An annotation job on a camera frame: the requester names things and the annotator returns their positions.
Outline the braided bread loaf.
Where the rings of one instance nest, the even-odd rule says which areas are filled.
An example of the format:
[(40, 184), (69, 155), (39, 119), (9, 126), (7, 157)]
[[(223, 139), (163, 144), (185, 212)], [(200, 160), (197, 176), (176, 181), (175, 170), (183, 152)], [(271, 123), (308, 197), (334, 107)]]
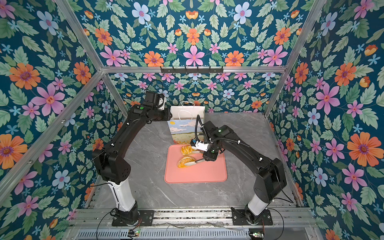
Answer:
[(189, 156), (195, 153), (195, 149), (192, 148), (192, 146), (183, 146), (181, 148), (181, 153), (183, 156)]

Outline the painted landscape paper bag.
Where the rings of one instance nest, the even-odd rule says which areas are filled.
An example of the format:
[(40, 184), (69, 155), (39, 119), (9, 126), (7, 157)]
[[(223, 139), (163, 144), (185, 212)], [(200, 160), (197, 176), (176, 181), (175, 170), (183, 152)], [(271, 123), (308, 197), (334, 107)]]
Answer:
[(168, 120), (168, 127), (175, 145), (186, 145), (199, 135), (204, 123), (205, 107), (195, 103), (183, 101), (179, 106), (171, 106), (172, 117)]

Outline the sesame bun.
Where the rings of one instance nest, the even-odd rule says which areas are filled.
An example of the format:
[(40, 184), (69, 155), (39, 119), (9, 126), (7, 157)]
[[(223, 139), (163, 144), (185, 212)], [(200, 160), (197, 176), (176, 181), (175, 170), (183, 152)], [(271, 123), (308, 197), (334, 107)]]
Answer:
[(187, 167), (193, 166), (195, 164), (196, 164), (195, 158), (193, 158), (191, 156), (185, 156), (178, 161), (177, 167), (178, 168), (187, 168)]

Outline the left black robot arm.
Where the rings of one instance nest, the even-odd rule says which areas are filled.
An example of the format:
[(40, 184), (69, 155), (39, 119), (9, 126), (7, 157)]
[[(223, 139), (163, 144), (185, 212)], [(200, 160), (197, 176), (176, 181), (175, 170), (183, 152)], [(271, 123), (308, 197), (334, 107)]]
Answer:
[(111, 189), (116, 202), (116, 214), (128, 225), (139, 220), (137, 201), (130, 185), (130, 164), (125, 154), (139, 131), (152, 122), (166, 122), (172, 118), (170, 109), (135, 105), (129, 112), (121, 129), (101, 149), (93, 152), (93, 161), (98, 174)]

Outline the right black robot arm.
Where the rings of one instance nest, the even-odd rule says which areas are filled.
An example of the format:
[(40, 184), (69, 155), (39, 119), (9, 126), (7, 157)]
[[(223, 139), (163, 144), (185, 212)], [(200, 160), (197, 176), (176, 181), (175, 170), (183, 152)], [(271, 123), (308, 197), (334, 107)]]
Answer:
[(274, 198), (287, 186), (284, 164), (271, 159), (244, 142), (230, 127), (216, 127), (211, 121), (203, 123), (197, 115), (195, 138), (191, 147), (203, 153), (196, 161), (214, 162), (224, 151), (232, 153), (255, 175), (254, 196), (245, 206), (245, 218), (255, 225)]

